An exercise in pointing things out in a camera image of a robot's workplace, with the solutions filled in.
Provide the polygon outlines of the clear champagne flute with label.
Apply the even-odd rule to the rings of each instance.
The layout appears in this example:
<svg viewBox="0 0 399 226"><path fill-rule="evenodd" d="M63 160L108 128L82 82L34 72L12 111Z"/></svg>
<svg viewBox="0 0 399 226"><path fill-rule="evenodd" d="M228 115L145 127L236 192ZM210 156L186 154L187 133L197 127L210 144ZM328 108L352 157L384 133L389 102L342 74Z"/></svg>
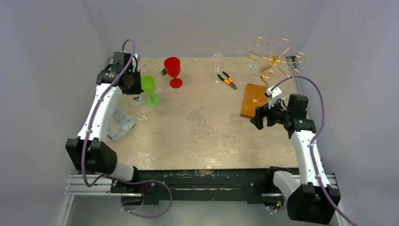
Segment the clear champagne flute with label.
<svg viewBox="0 0 399 226"><path fill-rule="evenodd" d="M142 94L131 95L129 96L129 101L136 109L137 119L141 122L147 121L149 115L144 109L144 96Z"/></svg>

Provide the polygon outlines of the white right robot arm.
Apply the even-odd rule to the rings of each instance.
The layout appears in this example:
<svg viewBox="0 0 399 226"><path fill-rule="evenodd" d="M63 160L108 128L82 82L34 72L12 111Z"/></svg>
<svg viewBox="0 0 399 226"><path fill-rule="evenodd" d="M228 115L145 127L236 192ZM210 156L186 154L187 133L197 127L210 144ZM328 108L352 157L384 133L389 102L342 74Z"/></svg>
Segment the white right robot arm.
<svg viewBox="0 0 399 226"><path fill-rule="evenodd" d="M271 192L278 189L286 197L286 208L291 220L328 225L335 213L333 205L341 199L339 189L333 188L324 173L316 141L315 123L307 119L308 98L291 94L287 108L280 97L267 95L267 104L257 107L250 120L258 129L283 125L294 147L300 179L296 181L287 171L276 171L264 179L265 188Z"/></svg>

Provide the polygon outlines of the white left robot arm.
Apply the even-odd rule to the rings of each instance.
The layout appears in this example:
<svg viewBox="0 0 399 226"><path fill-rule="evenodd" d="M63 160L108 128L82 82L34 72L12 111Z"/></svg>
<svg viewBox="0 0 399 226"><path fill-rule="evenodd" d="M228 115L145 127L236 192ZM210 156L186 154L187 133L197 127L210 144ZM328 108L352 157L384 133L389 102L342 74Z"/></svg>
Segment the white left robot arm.
<svg viewBox="0 0 399 226"><path fill-rule="evenodd" d="M82 129L65 144L77 171L84 169L86 173L121 180L122 187L130 193L140 188L139 170L120 161L106 141L121 96L143 92L139 62L139 54L114 53L113 62L97 75L95 99Z"/></svg>

